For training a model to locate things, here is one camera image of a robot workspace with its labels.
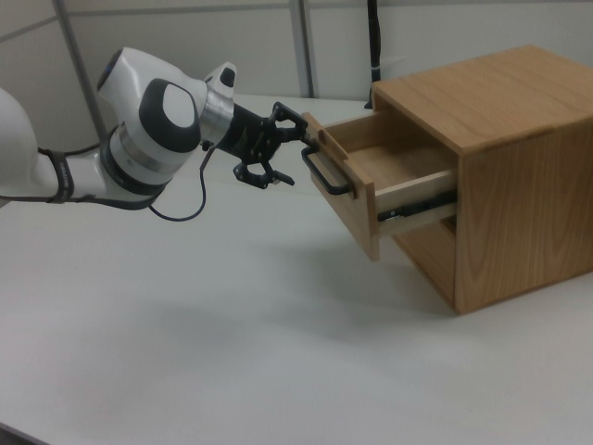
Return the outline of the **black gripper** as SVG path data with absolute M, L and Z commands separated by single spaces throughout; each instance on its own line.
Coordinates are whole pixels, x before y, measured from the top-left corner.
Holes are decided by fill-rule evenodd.
M 293 126 L 278 127 L 278 122 L 291 122 Z M 241 160 L 233 168 L 239 182 L 259 189 L 280 183 L 293 186 L 292 177 L 275 170 L 268 162 L 274 155 L 274 149 L 267 143 L 269 139 L 278 144 L 304 142 L 307 127 L 308 123 L 298 113 L 281 102 L 274 103 L 269 117 L 261 117 L 235 104 L 229 129 L 216 148 Z M 254 173 L 249 169 L 258 162 L 264 173 Z

